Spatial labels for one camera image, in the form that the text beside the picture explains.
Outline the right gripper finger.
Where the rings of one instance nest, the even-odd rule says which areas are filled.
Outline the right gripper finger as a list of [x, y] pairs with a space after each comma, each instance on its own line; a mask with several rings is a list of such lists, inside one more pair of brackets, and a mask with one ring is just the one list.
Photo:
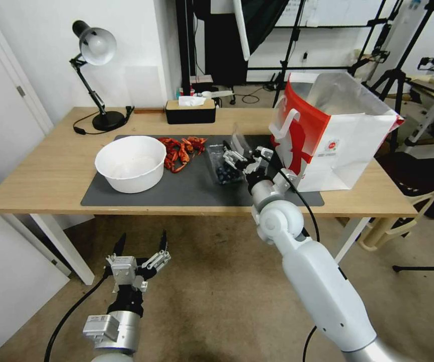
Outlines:
[[246, 169], [258, 169], [261, 166], [261, 163], [263, 161], [262, 149], [262, 146], [258, 146], [256, 148], [250, 149], [247, 152], [248, 164], [246, 166]]
[[223, 141], [223, 159], [232, 168], [236, 170], [244, 170], [248, 166], [248, 159], [238, 152], [231, 149], [227, 141]]

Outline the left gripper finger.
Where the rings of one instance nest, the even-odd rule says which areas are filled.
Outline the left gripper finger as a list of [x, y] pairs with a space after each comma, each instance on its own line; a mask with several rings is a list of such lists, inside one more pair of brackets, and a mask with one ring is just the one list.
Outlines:
[[111, 266], [116, 258], [123, 255], [127, 234], [123, 233], [119, 240], [115, 243], [113, 251], [106, 257], [106, 265]]
[[159, 251], [145, 261], [140, 267], [140, 275], [144, 280], [153, 278], [170, 261], [171, 255], [168, 251], [167, 231], [163, 230]]

